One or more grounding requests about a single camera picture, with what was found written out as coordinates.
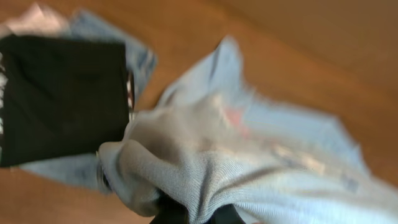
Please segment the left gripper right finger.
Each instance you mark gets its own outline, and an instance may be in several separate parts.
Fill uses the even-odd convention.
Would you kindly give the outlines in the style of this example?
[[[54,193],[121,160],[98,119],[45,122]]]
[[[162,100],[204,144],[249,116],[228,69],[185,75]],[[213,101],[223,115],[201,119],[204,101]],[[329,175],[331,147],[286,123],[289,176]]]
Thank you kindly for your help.
[[[218,208],[211,217],[211,224],[245,224],[232,204]]]

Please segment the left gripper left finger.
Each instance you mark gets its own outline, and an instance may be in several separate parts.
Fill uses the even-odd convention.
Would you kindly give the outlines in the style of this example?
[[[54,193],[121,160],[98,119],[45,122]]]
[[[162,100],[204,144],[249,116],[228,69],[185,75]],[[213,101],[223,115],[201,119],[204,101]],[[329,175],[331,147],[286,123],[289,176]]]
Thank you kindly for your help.
[[[188,210],[167,194],[161,194],[157,206],[159,212],[150,224],[189,224]]]

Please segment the light blue printed t-shirt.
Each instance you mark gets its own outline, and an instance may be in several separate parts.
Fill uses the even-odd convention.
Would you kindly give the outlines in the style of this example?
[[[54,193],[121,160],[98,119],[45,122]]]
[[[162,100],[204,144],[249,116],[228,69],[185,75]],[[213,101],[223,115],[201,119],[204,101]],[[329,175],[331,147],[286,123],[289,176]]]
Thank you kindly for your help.
[[[397,222],[397,189],[371,175],[340,121],[258,96],[231,37],[98,157],[112,191],[142,216],[166,194],[190,223],[224,205],[246,222]]]

